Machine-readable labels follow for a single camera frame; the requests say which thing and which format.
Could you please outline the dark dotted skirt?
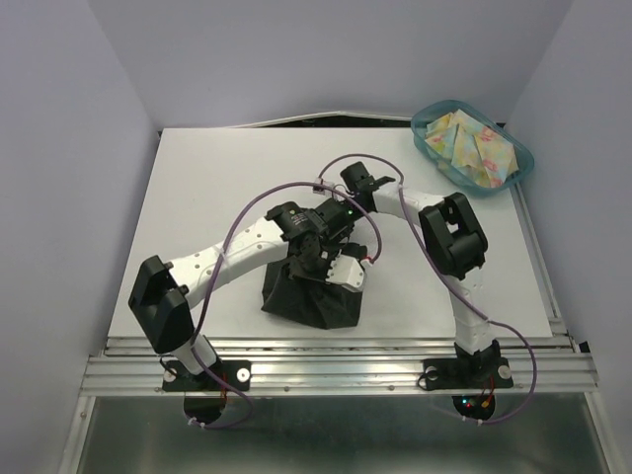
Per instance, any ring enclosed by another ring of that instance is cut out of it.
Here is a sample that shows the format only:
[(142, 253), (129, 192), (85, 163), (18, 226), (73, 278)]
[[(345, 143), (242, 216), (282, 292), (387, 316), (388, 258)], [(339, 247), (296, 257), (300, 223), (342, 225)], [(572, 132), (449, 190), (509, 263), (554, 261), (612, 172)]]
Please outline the dark dotted skirt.
[[(340, 255), (359, 260), (367, 256), (367, 248), (348, 243), (341, 246)], [(326, 282), (289, 279), (283, 274), (284, 259), (266, 266), (262, 288), (264, 312), (324, 330), (358, 324), (362, 292), (350, 292)]]

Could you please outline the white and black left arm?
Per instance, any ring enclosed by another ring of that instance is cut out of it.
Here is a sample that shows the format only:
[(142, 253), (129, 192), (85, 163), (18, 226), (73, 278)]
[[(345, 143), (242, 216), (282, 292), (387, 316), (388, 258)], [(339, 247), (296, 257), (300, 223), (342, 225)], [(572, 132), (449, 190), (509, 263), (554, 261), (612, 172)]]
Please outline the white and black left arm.
[(222, 362), (191, 311), (207, 307), (212, 292), (259, 267), (266, 270), (263, 309), (301, 324), (342, 325), (362, 268), (342, 243), (351, 231), (346, 206), (328, 199), (315, 209), (289, 201), (224, 242), (187, 257), (146, 259), (128, 306), (154, 352), (177, 360), (171, 371), (196, 388), (212, 387)]

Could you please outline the pastel floral skirt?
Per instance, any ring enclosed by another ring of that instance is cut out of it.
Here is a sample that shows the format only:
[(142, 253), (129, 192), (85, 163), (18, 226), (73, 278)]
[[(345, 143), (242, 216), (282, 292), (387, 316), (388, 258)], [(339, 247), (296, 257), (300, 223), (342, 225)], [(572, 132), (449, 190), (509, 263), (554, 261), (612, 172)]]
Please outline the pastel floral skirt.
[(438, 155), (437, 167), (446, 176), (481, 188), (499, 188), (519, 170), (514, 145), (462, 110), (432, 121), (425, 144)]

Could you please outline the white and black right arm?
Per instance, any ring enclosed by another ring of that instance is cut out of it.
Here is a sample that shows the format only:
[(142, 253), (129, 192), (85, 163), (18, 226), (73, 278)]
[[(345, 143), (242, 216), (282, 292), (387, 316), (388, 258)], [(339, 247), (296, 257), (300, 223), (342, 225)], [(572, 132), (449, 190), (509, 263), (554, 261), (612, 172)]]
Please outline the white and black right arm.
[(424, 361), (426, 388), (478, 386), (498, 375), (503, 364), (492, 321), (475, 307), (482, 282), (488, 239), (462, 193), (447, 197), (404, 187), (404, 177), (371, 176), (361, 162), (344, 169), (346, 191), (335, 196), (319, 178), (314, 192), (327, 199), (317, 214), (331, 238), (351, 232), (366, 214), (382, 213), (405, 220), (429, 265), (450, 293), (455, 321), (455, 357)]

